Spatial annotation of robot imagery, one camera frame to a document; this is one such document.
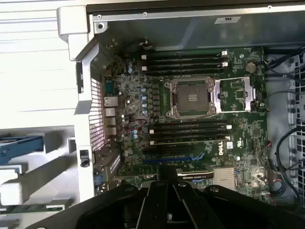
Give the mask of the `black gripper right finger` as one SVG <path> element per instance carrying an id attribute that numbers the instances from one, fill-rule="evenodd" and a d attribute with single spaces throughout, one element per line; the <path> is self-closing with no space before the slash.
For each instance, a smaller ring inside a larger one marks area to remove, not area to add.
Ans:
<path id="1" fill-rule="evenodd" d="M 178 206 L 170 229 L 303 229 L 303 217 L 239 194 L 219 185 L 200 191 L 192 182 L 178 178 L 168 166 Z"/>

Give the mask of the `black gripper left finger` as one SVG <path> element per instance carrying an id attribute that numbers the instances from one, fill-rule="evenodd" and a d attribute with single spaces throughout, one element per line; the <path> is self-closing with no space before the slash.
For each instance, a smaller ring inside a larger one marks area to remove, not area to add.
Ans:
<path id="1" fill-rule="evenodd" d="M 167 223 L 168 166 L 137 188 L 122 184 L 29 226 L 30 229 L 163 229 Z"/>

